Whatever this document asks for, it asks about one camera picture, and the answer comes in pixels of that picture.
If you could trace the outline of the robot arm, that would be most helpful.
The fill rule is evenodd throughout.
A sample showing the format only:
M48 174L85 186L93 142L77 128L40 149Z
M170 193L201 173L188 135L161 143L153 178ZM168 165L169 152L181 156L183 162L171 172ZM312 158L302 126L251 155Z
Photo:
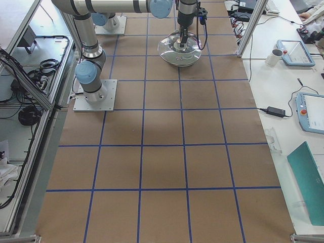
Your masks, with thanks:
M188 30L202 12L199 1L53 1L53 4L76 21L83 56L87 60L97 60L103 53L94 31L92 14L151 13L163 19L169 15L173 5L178 10L177 22L180 28L158 44L160 57L174 66L187 67L201 56L198 35Z

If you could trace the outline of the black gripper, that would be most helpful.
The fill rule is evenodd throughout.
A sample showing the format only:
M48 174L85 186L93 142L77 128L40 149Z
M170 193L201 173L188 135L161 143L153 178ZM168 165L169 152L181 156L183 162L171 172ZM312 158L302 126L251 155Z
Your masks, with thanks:
M180 30L180 47L184 48L187 45L190 22L178 22L178 25Z

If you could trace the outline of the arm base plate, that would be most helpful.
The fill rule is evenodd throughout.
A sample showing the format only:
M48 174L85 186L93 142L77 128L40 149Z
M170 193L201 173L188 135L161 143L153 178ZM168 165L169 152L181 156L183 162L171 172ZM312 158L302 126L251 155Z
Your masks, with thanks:
M95 21L96 35L124 35L126 29L126 16L114 16L106 19L106 16Z
M97 112L114 111L115 96L117 89L116 79L102 79L102 86L95 93L83 91L79 85L78 92L81 93L75 98L73 111L75 112Z

